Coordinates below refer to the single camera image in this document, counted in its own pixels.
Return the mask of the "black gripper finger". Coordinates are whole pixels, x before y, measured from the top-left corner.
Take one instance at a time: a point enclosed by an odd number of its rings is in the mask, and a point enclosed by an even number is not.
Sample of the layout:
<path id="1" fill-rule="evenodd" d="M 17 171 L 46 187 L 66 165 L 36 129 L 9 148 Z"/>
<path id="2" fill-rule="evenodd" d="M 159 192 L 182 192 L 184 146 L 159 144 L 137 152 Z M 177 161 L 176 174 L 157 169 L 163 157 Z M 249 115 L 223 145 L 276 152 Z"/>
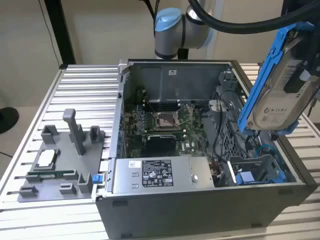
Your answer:
<path id="1" fill-rule="evenodd" d="M 299 64 L 283 90 L 285 93 L 297 93 L 309 79 L 309 72 L 302 64 Z"/>

